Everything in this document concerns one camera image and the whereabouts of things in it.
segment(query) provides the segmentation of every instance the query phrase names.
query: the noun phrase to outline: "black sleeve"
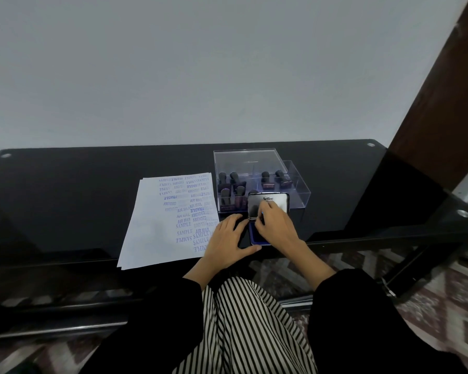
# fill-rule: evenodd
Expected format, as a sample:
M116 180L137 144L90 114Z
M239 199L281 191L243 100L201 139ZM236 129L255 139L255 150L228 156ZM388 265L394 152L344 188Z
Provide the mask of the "black sleeve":
M307 335L319 374L468 373L456 355L417 337L381 287L360 269L341 270L319 285Z
M128 323L102 341L80 374L171 372L203 339L203 298L181 278L148 295Z

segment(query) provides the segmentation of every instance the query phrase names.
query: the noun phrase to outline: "metal screw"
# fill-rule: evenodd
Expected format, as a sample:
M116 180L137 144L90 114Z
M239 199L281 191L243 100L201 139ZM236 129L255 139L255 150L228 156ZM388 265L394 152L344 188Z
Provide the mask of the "metal screw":
M459 215L461 215L463 218L468 218L468 212L464 210L458 210L456 211Z

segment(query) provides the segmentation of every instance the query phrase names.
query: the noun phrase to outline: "clear acrylic box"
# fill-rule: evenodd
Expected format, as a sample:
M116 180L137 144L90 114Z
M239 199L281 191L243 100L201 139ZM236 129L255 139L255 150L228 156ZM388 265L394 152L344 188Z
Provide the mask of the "clear acrylic box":
M310 190L293 162L281 160L275 149L213 151L213 156L219 213L246 211L250 191L286 192L289 194L290 209L306 207ZM276 174L279 170L283 176ZM219 177L222 172L226 177L224 181ZM232 172L237 173L236 179L231 178ZM268 172L268 177L262 178L263 172Z

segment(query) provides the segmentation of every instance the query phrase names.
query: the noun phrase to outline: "right hand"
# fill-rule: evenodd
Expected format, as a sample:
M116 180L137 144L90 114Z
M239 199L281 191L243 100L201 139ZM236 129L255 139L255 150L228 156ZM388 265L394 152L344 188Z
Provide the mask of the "right hand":
M288 250L300 242L289 215L277 206L274 201L262 201L258 207L255 227L272 246L287 256Z

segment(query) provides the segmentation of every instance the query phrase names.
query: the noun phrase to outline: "black glass table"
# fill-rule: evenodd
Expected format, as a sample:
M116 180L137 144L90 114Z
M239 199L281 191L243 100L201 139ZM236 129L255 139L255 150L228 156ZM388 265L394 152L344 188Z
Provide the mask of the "black glass table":
M0 303L127 289L131 296L100 302L74 297L17 308L21 315L102 308L111 308L110 319L125 314L147 289L184 275L196 261L116 268L140 179L214 177L214 150L255 148L276 148L305 180L310 200L290 216L316 253L416 247L378 278L393 297L468 249L468 205L374 140L2 150ZM248 245L245 233L240 246ZM237 267L275 257L266 247Z

